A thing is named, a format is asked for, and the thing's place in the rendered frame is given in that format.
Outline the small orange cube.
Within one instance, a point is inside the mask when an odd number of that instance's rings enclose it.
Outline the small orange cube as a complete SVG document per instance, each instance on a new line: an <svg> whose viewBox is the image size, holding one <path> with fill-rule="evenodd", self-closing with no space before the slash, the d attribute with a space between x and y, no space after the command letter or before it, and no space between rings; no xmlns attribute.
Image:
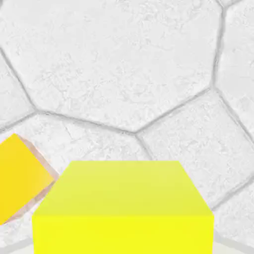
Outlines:
<svg viewBox="0 0 254 254"><path fill-rule="evenodd" d="M58 172L28 140L14 133L0 143L0 225L31 209L58 178Z"/></svg>

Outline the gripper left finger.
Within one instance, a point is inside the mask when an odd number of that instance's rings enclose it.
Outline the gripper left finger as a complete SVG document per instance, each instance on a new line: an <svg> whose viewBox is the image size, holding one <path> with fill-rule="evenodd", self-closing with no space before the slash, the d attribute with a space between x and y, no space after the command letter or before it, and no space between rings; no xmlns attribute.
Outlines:
<svg viewBox="0 0 254 254"><path fill-rule="evenodd" d="M0 248L0 254L34 254L33 240L25 239Z"/></svg>

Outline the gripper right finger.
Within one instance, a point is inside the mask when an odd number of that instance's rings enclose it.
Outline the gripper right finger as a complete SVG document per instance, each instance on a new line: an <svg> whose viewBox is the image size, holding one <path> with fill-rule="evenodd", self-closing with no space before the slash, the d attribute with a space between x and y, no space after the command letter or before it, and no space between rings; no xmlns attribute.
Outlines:
<svg viewBox="0 0 254 254"><path fill-rule="evenodd" d="M213 254L254 254L254 248L216 236L213 243Z"/></svg>

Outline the small yellow cube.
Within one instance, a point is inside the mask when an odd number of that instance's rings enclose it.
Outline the small yellow cube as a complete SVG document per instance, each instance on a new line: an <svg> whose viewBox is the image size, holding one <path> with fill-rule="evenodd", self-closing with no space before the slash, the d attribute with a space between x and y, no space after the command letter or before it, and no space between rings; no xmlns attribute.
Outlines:
<svg viewBox="0 0 254 254"><path fill-rule="evenodd" d="M34 254L212 254L214 216L177 161L73 161L32 227Z"/></svg>

